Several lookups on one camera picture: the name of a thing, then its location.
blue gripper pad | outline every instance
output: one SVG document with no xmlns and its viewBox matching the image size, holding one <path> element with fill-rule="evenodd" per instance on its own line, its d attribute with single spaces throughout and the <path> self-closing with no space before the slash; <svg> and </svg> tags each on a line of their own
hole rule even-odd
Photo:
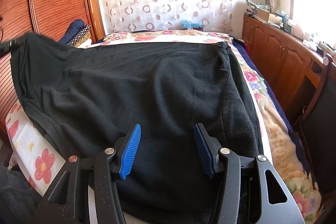
<svg viewBox="0 0 336 224">
<path fill-rule="evenodd" d="M 137 153 L 138 145 L 141 138 L 141 128 L 137 124 L 128 141 L 127 147 L 121 157 L 121 167 L 120 167 L 120 177 L 125 179 L 126 176 L 131 172 L 135 154 Z"/>
<path fill-rule="evenodd" d="M 204 172 L 209 176 L 210 179 L 212 179 L 216 173 L 213 166 L 213 156 L 197 124 L 194 127 L 194 139 L 199 156 L 201 157 Z"/>
</svg>

black cable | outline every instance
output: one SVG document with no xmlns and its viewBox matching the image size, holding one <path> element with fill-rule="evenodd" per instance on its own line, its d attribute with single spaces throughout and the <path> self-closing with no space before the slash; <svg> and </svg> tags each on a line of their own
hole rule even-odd
<svg viewBox="0 0 336 224">
<path fill-rule="evenodd" d="M 3 29 L 2 29 L 2 27 L 0 27 L 0 29 L 1 29 L 1 40 L 0 40 L 0 43 L 1 43 L 2 39 L 3 39 Z"/>
<path fill-rule="evenodd" d="M 1 29 L 1 40 L 0 40 L 0 43 L 2 42 L 2 39 L 3 39 L 3 28 L 2 27 L 0 27 L 0 29 Z"/>
</svg>

wooden chair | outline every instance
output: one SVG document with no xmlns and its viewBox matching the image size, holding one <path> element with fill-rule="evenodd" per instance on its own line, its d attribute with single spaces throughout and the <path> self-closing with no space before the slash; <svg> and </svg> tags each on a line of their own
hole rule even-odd
<svg viewBox="0 0 336 224">
<path fill-rule="evenodd" d="M 326 215 L 336 212 L 336 64 L 329 54 L 323 58 L 318 88 L 293 129 L 299 133 L 322 200 L 329 203 L 316 222 L 325 223 L 321 221 Z"/>
</svg>

silver bolt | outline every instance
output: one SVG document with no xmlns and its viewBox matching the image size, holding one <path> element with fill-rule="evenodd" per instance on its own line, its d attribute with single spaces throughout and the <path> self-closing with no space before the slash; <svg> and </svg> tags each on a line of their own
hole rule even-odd
<svg viewBox="0 0 336 224">
<path fill-rule="evenodd" d="M 260 161 L 266 161 L 267 160 L 267 158 L 264 155 L 258 155 L 257 159 L 260 160 Z"/>
<path fill-rule="evenodd" d="M 221 148 L 221 149 L 220 149 L 220 152 L 221 152 L 222 154 L 224 154 L 224 155 L 227 155 L 227 154 L 230 153 L 230 149 L 228 149 L 228 148 Z"/>
<path fill-rule="evenodd" d="M 75 156 L 75 155 L 73 155 L 73 156 L 71 156 L 71 157 L 69 158 L 69 161 L 70 161 L 70 162 L 75 162 L 77 159 L 78 159 L 78 157 Z"/>
<path fill-rule="evenodd" d="M 113 154 L 114 153 L 114 149 L 113 148 L 106 148 L 105 149 L 105 154 L 106 155 L 111 155 L 111 154 Z"/>
</svg>

window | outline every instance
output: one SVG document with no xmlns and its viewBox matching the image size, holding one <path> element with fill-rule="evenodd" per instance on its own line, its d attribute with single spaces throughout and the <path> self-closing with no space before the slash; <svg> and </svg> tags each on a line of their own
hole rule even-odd
<svg viewBox="0 0 336 224">
<path fill-rule="evenodd" d="M 297 0 L 294 3 L 293 19 L 304 31 L 317 33 L 320 40 L 336 46 L 334 18 L 335 0 Z"/>
</svg>

